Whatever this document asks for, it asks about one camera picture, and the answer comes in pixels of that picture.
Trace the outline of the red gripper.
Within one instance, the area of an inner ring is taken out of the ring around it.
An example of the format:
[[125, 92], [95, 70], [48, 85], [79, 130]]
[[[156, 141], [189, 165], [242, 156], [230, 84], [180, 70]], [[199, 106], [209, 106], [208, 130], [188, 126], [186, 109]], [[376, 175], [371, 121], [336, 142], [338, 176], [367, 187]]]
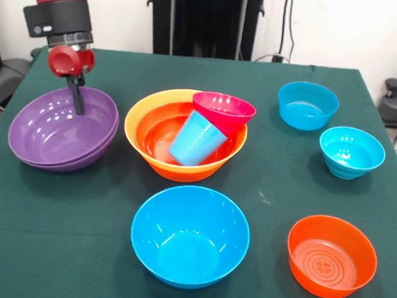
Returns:
[[73, 97], [75, 113], [82, 116], [85, 107], [80, 87], [85, 85], [83, 73], [89, 72], [94, 67], [94, 52], [90, 49], [74, 50], [71, 46], [59, 45], [48, 52], [47, 63], [54, 75], [67, 76], [67, 86]]

